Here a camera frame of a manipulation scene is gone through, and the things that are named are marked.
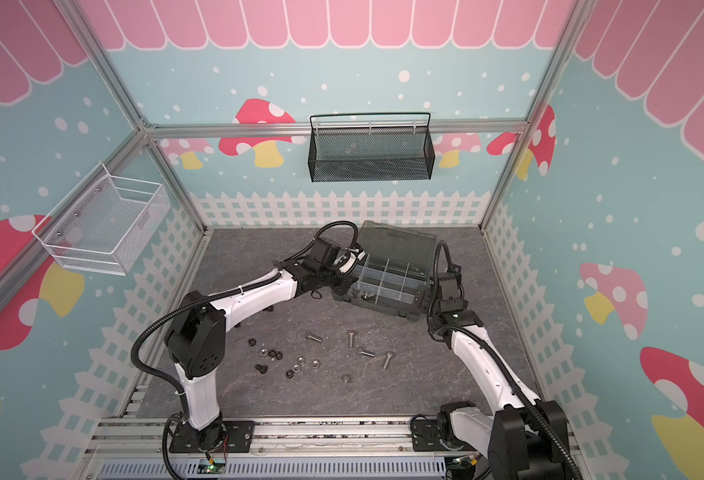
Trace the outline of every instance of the white picket fence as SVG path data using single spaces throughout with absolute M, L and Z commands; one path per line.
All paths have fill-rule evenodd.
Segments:
M 101 329 L 104 344 L 88 351 L 93 360 L 90 369 L 74 374 L 77 393 L 59 401 L 63 415 L 58 425 L 40 431 L 47 442 L 43 452 L 20 464 L 28 480 L 71 478 L 99 421 L 114 416 L 122 399 L 130 394 L 126 390 L 137 372 L 130 363 L 133 341 L 167 310 L 197 241 L 197 230 L 183 210 L 173 209 L 165 224 L 167 230 L 160 232 L 160 243 L 151 245 L 151 258 L 139 260 L 144 263 L 144 273 L 134 274 L 133 290 L 124 290 L 125 306 L 114 309 L 114 326 Z
M 586 371 L 573 363 L 574 346 L 562 340 L 563 324 L 552 317 L 555 306 L 544 300 L 546 288 L 536 282 L 538 270 L 530 269 L 531 256 L 523 251 L 525 242 L 517 239 L 507 207 L 500 204 L 486 232 L 510 309 L 532 354 L 532 368 L 546 380 L 540 385 L 544 397 L 557 400 L 566 412 L 589 472 L 595 478 L 624 480 L 629 461 L 611 449 L 608 437 L 613 427 L 597 417 L 598 398 L 584 387 Z
M 443 192 L 430 197 L 428 192 L 419 196 L 412 192 L 404 196 L 392 193 L 384 197 L 381 192 L 368 196 L 362 192 L 354 197 L 347 192 L 337 196 L 331 192 L 323 197 L 319 192 L 311 197 L 299 193 L 282 197 L 269 193 L 266 197 L 221 194 L 204 198 L 192 194 L 192 201 L 205 222 L 210 226 L 314 226 L 336 220 L 351 220 L 361 224 L 365 220 L 392 225 L 470 226 L 482 220 L 490 202 L 491 193 L 481 197 L 474 192 L 461 197 L 459 192 L 446 196 Z

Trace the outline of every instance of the silver bolt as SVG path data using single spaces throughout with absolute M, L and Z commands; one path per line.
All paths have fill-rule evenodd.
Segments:
M 394 357 L 394 356 L 395 356 L 394 353 L 392 353 L 392 352 L 387 352 L 387 353 L 386 353 L 386 360 L 384 360 L 384 365 L 383 365 L 381 368 L 383 368 L 383 369 L 385 369 L 385 370 L 386 370 L 387 368 L 389 368 L 389 362 L 392 361 L 392 357 Z

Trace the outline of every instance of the bolt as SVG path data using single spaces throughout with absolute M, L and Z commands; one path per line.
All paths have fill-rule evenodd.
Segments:
M 387 353 L 386 353 L 386 360 L 384 360 L 384 364 L 383 364 L 383 366 L 382 366 L 381 368 L 383 368 L 383 369 L 385 369 L 385 370 L 386 370 L 387 368 L 389 368 L 389 362 L 392 361 L 392 357 L 394 357 L 394 356 L 395 356 L 394 353 L 392 353 L 392 352 L 387 352 Z

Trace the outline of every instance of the black wire basket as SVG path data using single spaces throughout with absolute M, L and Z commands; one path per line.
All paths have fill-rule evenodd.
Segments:
M 430 119 L 422 112 L 309 117 L 312 182 L 431 179 Z

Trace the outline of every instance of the gray tabletop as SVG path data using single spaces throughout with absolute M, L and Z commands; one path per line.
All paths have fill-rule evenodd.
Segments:
M 495 347 L 534 390 L 530 365 L 501 293 L 488 251 L 477 228 L 419 228 L 445 240 L 456 264 L 469 308 L 485 323 Z M 314 230 L 216 230 L 192 283 L 192 290 L 220 292 L 257 278 L 306 245 Z M 348 243 L 348 229 L 327 236 Z M 375 359 L 347 347 L 347 331 L 357 332 L 357 345 L 376 353 Z M 323 338 L 306 340 L 308 331 Z M 250 338 L 256 346 L 248 346 Z M 282 360 L 264 359 L 259 349 L 283 352 Z M 395 357 L 383 370 L 384 353 Z M 285 372 L 303 356 L 307 364 L 292 379 Z M 309 364 L 319 360 L 320 368 Z M 255 365 L 266 364 L 260 374 Z M 165 351 L 157 367 L 176 375 Z M 351 382 L 341 377 L 349 375 Z M 228 417 L 434 415 L 447 402 L 468 400 L 490 413 L 488 403 L 469 370 L 443 343 L 429 338 L 425 317 L 410 322 L 396 316 L 333 300 L 328 289 L 315 300 L 304 295 L 277 303 L 273 312 L 258 312 L 227 333 L 226 353 L 217 372 L 221 411 Z M 167 417 L 181 406 L 174 389 L 153 379 L 137 415 Z

